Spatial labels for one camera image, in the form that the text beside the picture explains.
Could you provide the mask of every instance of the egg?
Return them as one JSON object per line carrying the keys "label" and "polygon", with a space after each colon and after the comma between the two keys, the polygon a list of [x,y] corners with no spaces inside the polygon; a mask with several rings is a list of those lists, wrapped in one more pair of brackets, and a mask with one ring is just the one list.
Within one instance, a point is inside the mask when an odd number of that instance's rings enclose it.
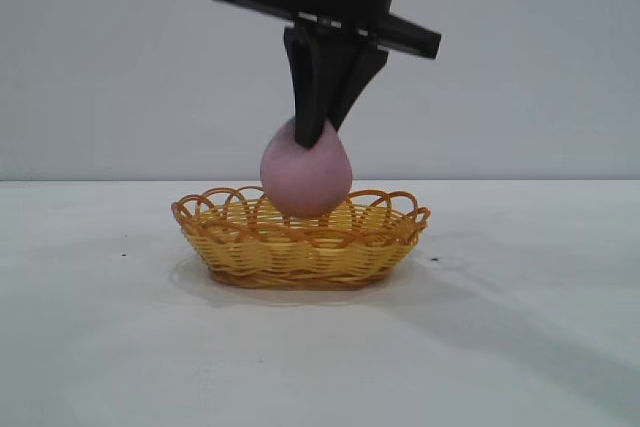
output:
{"label": "egg", "polygon": [[295,141],[295,119],[275,134],[262,157],[260,177],[267,198],[285,215],[303,219],[331,212],[348,196],[353,172],[330,122],[310,149]]}

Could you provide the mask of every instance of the yellow wicker basket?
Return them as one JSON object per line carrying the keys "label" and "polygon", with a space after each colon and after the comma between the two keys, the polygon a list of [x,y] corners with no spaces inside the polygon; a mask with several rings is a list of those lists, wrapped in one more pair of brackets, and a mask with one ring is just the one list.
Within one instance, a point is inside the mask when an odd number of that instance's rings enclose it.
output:
{"label": "yellow wicker basket", "polygon": [[385,278],[431,215],[409,193],[363,190],[324,217],[302,220],[283,216],[260,187],[189,195],[172,211],[215,280],[302,289],[357,289]]}

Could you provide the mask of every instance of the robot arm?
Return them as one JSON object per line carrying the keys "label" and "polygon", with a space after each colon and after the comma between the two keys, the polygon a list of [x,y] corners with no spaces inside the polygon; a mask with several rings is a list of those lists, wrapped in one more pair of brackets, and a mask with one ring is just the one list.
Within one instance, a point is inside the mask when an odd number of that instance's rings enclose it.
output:
{"label": "robot arm", "polygon": [[434,59],[441,35],[389,12],[391,0],[220,0],[280,17],[295,94],[295,139],[310,148],[338,130],[384,67],[388,50]]}

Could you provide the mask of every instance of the white wall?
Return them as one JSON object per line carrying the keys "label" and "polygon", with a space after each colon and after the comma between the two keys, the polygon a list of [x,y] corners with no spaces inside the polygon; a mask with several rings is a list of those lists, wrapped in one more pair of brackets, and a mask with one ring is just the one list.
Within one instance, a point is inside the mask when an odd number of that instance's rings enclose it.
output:
{"label": "white wall", "polygon": [[[640,0],[395,0],[342,130],[361,178],[640,177]],[[0,0],[0,179],[256,178],[283,24],[210,0]]]}

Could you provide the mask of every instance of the white table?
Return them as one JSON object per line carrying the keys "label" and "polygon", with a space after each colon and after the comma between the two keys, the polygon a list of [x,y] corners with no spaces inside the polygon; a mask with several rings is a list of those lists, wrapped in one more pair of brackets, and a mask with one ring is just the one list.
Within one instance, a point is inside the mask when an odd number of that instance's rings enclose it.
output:
{"label": "white table", "polygon": [[215,185],[0,184],[1,426],[640,425],[640,183],[359,183],[432,225],[340,293],[212,283]]}

